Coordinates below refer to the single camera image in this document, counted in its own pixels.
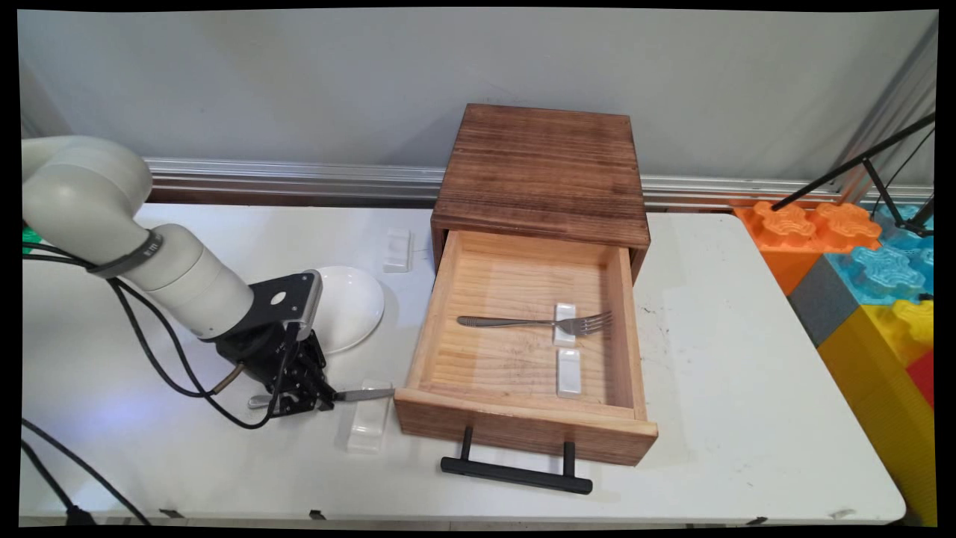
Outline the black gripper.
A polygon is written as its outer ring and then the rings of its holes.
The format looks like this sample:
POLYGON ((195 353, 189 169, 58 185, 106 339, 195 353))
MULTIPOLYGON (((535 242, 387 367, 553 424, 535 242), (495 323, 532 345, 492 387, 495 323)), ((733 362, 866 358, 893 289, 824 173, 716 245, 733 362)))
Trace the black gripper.
POLYGON ((273 408, 274 418, 297 413, 332 411, 335 408, 335 390, 325 374, 326 359, 320 341, 312 330, 308 338, 286 344, 286 327, 281 323, 267 324, 245 333, 222 335, 209 339, 217 353, 233 364, 243 363, 245 372, 267 389, 274 389, 278 368, 285 361, 283 381, 273 408))

